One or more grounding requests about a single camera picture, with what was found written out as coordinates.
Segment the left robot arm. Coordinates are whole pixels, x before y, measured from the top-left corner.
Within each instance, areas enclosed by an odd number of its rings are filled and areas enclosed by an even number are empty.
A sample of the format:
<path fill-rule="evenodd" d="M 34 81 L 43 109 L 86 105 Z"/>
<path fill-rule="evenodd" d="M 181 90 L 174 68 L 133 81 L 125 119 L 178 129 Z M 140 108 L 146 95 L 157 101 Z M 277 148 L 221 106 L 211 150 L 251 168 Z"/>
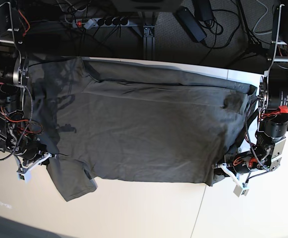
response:
<path fill-rule="evenodd" d="M 268 56 L 269 67 L 245 108 L 239 134 L 224 157 L 212 164 L 209 185 L 231 178 L 238 196 L 248 192 L 250 179 L 275 171 L 282 159 L 288 132 L 288 0 L 275 9 Z"/>

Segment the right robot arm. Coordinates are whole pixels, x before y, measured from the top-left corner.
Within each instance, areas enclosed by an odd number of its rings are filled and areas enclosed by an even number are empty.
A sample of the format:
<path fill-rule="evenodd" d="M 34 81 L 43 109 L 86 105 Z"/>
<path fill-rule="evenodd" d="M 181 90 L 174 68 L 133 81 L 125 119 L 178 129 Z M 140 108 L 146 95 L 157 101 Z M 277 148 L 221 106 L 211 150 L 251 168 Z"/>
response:
<path fill-rule="evenodd" d="M 22 180 L 53 156 L 37 138 L 43 126 L 32 119 L 33 111 L 24 111 L 25 102 L 33 103 L 25 36 L 32 20 L 57 12 L 44 0 L 0 0 L 0 152 L 15 158 Z"/>

